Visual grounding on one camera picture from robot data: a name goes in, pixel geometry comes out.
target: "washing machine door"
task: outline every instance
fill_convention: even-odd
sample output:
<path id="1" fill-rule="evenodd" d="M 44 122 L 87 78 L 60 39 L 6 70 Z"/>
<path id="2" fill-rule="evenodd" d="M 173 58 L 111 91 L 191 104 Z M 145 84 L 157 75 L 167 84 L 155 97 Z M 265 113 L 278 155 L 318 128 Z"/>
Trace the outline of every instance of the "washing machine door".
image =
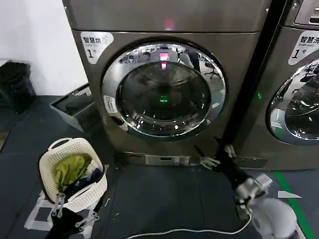
<path id="1" fill-rule="evenodd" d="M 319 145 L 319 60 L 293 74 L 269 107 L 269 126 L 281 141 Z"/>
<path id="2" fill-rule="evenodd" d="M 219 115 L 225 79 L 209 52 L 179 42 L 125 50 L 107 68 L 102 96 L 110 117 L 131 134 L 177 140 Z"/>

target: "laundry basket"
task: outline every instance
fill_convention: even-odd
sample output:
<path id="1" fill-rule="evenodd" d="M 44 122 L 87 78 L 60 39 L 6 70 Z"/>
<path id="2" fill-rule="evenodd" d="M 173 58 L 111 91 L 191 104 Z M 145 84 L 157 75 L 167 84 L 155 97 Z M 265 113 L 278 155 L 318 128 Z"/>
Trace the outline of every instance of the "laundry basket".
<path id="1" fill-rule="evenodd" d="M 54 148 L 54 146 L 64 141 L 67 142 Z M 97 202 L 107 189 L 105 170 L 103 169 L 103 165 L 90 143 L 83 138 L 59 139 L 49 146 L 48 151 L 41 157 L 39 161 L 39 171 L 43 183 L 43 190 L 48 199 L 54 203 L 58 193 L 58 189 L 55 184 L 54 169 L 57 163 L 59 163 L 61 160 L 77 153 L 89 154 L 92 160 L 96 161 L 96 163 L 99 165 L 99 169 L 103 171 L 103 176 L 99 182 L 92 183 L 83 188 L 70 197 L 64 204 L 63 207 L 66 207 L 75 213 Z"/>

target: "green indicator light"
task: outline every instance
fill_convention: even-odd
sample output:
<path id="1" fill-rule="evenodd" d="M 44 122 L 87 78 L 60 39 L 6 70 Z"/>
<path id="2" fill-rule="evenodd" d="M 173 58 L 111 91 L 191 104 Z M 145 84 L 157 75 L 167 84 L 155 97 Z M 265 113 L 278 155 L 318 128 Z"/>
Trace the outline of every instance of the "green indicator light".
<path id="1" fill-rule="evenodd" d="M 159 101 L 162 102 L 162 103 L 168 102 L 167 96 L 160 96 L 160 100 Z"/>
<path id="2" fill-rule="evenodd" d="M 263 98 L 263 95 L 262 95 L 261 93 L 259 93 L 259 92 L 258 92 L 258 93 L 257 93 L 257 97 L 258 97 L 258 99 L 260 99 L 260 100 L 261 100 L 261 99 Z"/>

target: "label sticker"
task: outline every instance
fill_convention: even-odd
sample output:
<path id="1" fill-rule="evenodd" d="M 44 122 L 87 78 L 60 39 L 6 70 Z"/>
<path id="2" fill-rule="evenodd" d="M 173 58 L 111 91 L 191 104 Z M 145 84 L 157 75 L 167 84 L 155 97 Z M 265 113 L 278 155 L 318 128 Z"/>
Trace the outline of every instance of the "label sticker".
<path id="1" fill-rule="evenodd" d="M 81 40 L 88 61 L 96 64 L 103 51 L 113 42 L 114 37 L 109 32 L 82 31 Z"/>
<path id="2" fill-rule="evenodd" d="M 184 166 L 188 166 L 189 165 L 189 158 L 190 157 L 174 157 L 174 162 L 175 165 L 184 165 Z"/>
<path id="3" fill-rule="evenodd" d="M 304 31 L 291 53 L 288 64 L 293 66 L 319 49 L 319 31 Z"/>
<path id="4" fill-rule="evenodd" d="M 115 99 L 110 96 L 104 96 L 104 105 L 108 113 L 117 113 L 118 109 L 116 108 Z"/>
<path id="5" fill-rule="evenodd" d="M 270 125 L 275 128 L 283 128 L 280 123 L 274 121 L 270 121 Z"/>

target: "white tape on floor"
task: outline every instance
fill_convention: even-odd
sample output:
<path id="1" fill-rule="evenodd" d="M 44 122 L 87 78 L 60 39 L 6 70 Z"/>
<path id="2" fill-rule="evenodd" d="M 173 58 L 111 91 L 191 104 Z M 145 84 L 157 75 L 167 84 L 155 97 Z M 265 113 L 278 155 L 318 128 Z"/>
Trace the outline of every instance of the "white tape on floor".
<path id="1" fill-rule="evenodd" d="M 95 208 L 96 204 L 97 203 L 87 208 L 88 215 L 93 213 L 93 209 Z M 53 226 L 52 219 L 51 219 L 51 212 L 53 210 L 53 207 L 54 205 L 50 203 L 48 200 L 46 200 L 44 193 L 41 192 L 39 194 L 39 198 L 37 199 L 33 210 L 31 211 L 29 217 L 27 218 L 24 224 L 24 228 L 28 230 L 38 230 L 38 231 L 47 231 L 47 232 L 50 231 Z M 47 221 L 45 222 L 35 220 L 36 216 L 39 213 L 40 208 L 51 208 L 50 214 L 47 218 Z M 89 239 L 91 237 L 93 226 L 94 226 L 94 221 L 91 223 L 91 225 L 88 225 L 87 227 L 85 227 L 85 229 L 81 233 L 84 239 Z"/>

